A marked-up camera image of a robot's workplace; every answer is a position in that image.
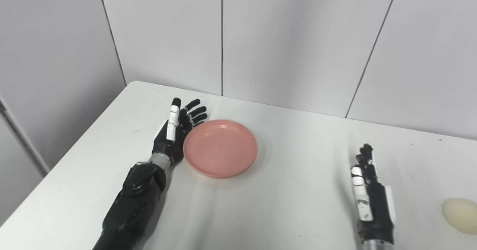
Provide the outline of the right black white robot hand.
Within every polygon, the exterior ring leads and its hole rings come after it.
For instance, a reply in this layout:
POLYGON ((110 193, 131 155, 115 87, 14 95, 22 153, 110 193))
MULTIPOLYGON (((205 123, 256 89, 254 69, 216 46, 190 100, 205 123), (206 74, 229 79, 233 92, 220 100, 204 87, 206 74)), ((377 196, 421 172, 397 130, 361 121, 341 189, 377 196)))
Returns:
POLYGON ((393 250, 396 217, 391 187, 379 181, 372 146, 364 144, 359 152, 350 173, 360 242, 364 250, 393 250))

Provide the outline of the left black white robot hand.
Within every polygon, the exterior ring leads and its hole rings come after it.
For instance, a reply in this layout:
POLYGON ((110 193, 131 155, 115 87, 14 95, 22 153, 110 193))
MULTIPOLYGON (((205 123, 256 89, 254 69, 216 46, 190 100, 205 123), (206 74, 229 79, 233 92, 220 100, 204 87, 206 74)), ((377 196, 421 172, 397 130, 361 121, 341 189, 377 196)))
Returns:
POLYGON ((153 156, 164 156, 171 165, 184 158, 185 138, 208 118, 207 107, 200 104, 200 99, 193 99, 182 107, 180 98, 173 99, 169 118, 154 140, 153 156))

